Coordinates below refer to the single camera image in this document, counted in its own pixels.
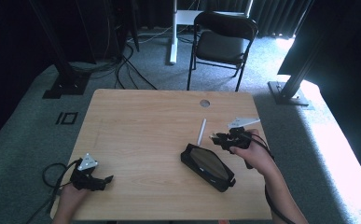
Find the white desk frame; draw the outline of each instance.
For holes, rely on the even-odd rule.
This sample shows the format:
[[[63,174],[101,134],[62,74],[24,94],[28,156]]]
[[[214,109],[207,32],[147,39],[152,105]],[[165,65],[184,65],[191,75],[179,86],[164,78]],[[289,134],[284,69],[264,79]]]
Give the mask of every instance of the white desk frame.
[[[250,8],[253,4],[253,0],[249,1],[245,14],[248,16],[250,12]],[[183,25],[193,25],[195,17],[198,16],[202,11],[198,10],[177,10],[177,0],[174,0],[174,25],[173,25],[173,32],[174,35],[172,37],[172,47],[171,47],[171,64],[176,64],[177,61],[177,24]],[[243,13],[240,12],[220,12],[230,15],[241,15]]]

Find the chair backrest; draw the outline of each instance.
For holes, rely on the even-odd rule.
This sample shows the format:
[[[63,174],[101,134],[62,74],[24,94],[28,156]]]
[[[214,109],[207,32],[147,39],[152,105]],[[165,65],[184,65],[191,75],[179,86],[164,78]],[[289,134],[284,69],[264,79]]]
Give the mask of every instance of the chair backrest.
[[[258,29],[255,21],[244,15],[233,16],[212,11],[201,12],[194,20],[194,26],[198,25],[224,35],[253,41]]]

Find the white stick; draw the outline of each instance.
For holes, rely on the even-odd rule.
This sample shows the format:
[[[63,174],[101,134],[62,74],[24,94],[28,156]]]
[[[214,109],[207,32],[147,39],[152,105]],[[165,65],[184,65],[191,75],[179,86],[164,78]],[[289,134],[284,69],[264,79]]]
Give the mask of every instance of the white stick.
[[[201,126],[201,131],[200,131],[200,136],[198,137],[198,142],[197,142],[197,146],[201,145],[201,140],[202,140],[202,136],[203,136],[203,131],[204,131],[204,126],[206,124],[206,119],[203,119],[202,122],[202,126]]]

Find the eyeglass case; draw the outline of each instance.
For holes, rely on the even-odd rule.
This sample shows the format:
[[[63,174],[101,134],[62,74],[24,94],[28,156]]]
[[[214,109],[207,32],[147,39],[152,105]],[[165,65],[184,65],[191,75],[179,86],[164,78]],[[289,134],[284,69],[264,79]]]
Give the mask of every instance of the eyeglass case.
[[[188,144],[181,162],[220,192],[235,185],[235,174],[211,150]]]

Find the light wood surface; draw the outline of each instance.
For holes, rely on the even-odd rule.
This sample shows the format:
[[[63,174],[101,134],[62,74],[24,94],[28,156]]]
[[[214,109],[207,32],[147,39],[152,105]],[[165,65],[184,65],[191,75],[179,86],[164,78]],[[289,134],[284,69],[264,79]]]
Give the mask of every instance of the light wood surface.
[[[210,106],[201,106],[201,100]],[[263,177],[209,139],[211,133],[226,133],[237,117],[258,118],[249,93],[97,90],[69,163],[90,153],[99,162],[92,175],[114,180],[92,192],[75,219],[271,219]],[[216,153],[237,181],[223,193],[180,161],[187,144],[197,143],[203,119],[201,147]],[[260,123],[246,128],[259,129],[265,139]]]

